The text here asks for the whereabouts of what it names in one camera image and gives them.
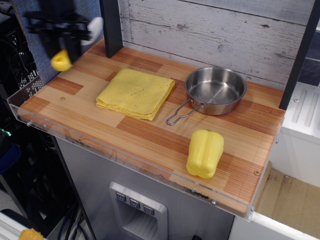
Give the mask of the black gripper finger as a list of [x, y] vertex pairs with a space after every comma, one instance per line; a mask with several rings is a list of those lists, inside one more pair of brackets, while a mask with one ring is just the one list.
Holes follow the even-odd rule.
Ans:
[[58, 60], [63, 63], [73, 64], [81, 56], [80, 41], [74, 37], [64, 37], [60, 41]]

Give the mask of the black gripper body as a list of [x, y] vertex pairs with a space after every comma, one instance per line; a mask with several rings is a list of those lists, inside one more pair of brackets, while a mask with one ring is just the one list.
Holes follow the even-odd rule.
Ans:
[[90, 40], [89, 20], [76, 13], [72, 0], [39, 0], [40, 10], [26, 11], [23, 16], [29, 22], [28, 29], [34, 34], [61, 37], [71, 34], [72, 38]]

